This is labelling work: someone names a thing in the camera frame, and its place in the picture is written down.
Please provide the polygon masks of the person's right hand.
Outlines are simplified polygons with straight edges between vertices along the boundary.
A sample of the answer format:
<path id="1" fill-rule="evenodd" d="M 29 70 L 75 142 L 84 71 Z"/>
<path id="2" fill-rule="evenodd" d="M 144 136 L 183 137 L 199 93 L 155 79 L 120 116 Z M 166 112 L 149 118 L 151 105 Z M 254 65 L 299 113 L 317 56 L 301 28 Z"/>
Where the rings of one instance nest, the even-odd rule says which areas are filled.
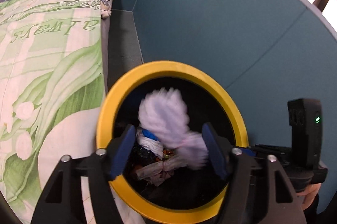
<path id="1" fill-rule="evenodd" d="M 303 197 L 301 205 L 302 210 L 306 210 L 310 207 L 321 186 L 322 184 L 310 184 L 304 189 L 304 191 L 296 194 L 298 197 Z"/>

